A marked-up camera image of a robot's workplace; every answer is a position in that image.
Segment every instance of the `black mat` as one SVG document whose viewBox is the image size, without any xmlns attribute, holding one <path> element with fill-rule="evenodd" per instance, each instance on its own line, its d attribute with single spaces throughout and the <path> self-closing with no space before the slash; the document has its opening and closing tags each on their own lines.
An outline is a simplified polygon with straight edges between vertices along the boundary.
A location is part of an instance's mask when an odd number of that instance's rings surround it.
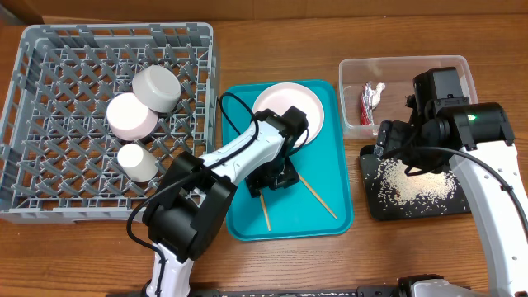
<svg viewBox="0 0 528 297">
<path fill-rule="evenodd" d="M 395 189 L 389 192 L 384 191 L 384 194 L 387 194 L 384 195 L 384 198 L 378 197 L 381 189 L 380 183 L 382 181 L 382 178 L 378 176 L 378 172 L 381 171 L 381 176 L 383 176 L 384 166 L 372 154 L 373 149 L 373 145 L 368 145 L 360 151 L 361 175 L 363 176 L 363 186 L 372 218 L 377 220 L 416 219 L 440 215 L 466 214 L 470 212 L 468 202 L 465 199 L 464 192 L 458 181 L 455 184 L 453 197 L 448 197 L 445 200 L 439 199 L 433 202 L 426 197 L 416 197 L 412 204 L 408 202 L 405 205 L 395 205 L 387 198 L 387 196 L 397 193 Z M 449 167 L 444 167 L 444 172 L 448 172 L 449 170 Z"/>
<path fill-rule="evenodd" d="M 292 290 L 292 291 L 246 291 L 231 292 L 217 290 L 192 290 L 189 297 L 392 297 L 396 286 L 362 286 L 357 290 Z M 106 297 L 144 297 L 142 292 L 131 292 Z"/>
</svg>

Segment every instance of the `dish rack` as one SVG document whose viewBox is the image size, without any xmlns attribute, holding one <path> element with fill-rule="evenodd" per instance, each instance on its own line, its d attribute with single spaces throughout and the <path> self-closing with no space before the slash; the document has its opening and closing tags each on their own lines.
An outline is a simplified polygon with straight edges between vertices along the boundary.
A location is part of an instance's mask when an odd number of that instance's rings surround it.
<svg viewBox="0 0 528 297">
<path fill-rule="evenodd" d="M 109 100 L 132 92 L 136 73 L 171 70 L 182 95 L 154 132 L 134 143 L 158 175 L 131 181 L 106 120 Z M 0 120 L 0 219 L 73 223 L 126 219 L 152 195 L 172 156 L 215 149 L 219 56 L 205 23 L 29 26 L 21 37 Z"/>
</svg>

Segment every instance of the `white cup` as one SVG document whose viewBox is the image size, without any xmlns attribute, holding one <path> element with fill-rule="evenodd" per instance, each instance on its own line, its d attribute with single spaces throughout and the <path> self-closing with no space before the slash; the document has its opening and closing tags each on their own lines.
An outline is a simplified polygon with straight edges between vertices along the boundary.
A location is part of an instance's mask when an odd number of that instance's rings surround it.
<svg viewBox="0 0 528 297">
<path fill-rule="evenodd" d="M 156 157 L 137 144 L 126 144 L 117 153 L 117 162 L 134 182 L 147 182 L 158 173 Z"/>
<path fill-rule="evenodd" d="M 157 65 L 137 73 L 132 79 L 132 88 L 143 104 L 157 112 L 171 112 L 182 94 L 177 77 L 170 70 Z"/>
<path fill-rule="evenodd" d="M 158 122 L 158 114 L 141 103 L 134 93 L 123 93 L 110 101 L 106 118 L 115 136 L 123 140 L 142 139 Z"/>
</svg>

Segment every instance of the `blue tray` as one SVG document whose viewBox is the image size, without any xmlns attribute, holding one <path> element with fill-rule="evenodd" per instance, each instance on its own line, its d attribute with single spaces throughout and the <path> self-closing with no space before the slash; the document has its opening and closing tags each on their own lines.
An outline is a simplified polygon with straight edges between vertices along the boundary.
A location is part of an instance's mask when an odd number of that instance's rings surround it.
<svg viewBox="0 0 528 297">
<path fill-rule="evenodd" d="M 249 195 L 245 181 L 238 185 L 227 215 L 229 232 L 242 241 L 301 238 L 345 233 L 352 225 L 354 214 L 347 159 L 343 147 L 341 122 L 333 87 L 322 80 L 293 82 L 312 90 L 323 103 L 324 124 L 319 135 L 291 157 L 297 172 L 312 186 L 333 210 L 338 219 L 318 202 L 302 182 L 287 188 L 262 193 L 270 218 L 267 230 L 260 199 Z M 258 95 L 274 83 L 259 83 L 231 87 L 231 92 L 250 107 Z M 224 108 L 235 126 L 244 131 L 251 117 L 233 98 L 226 97 Z M 237 138 L 225 118 L 222 119 L 224 145 Z"/>
</svg>

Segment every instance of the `plate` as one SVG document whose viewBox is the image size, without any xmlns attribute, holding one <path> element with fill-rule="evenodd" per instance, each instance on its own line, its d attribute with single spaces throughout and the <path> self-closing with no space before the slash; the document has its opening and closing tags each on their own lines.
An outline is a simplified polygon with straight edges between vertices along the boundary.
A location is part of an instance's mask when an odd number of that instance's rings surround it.
<svg viewBox="0 0 528 297">
<path fill-rule="evenodd" d="M 317 95 L 307 87 L 293 82 L 277 83 L 258 96 L 253 105 L 253 112 L 270 109 L 282 116 L 292 106 L 306 114 L 309 130 L 306 144 L 309 144 L 323 128 L 324 109 Z M 297 139 L 295 147 L 298 148 L 304 139 L 306 139 L 306 131 Z"/>
</svg>

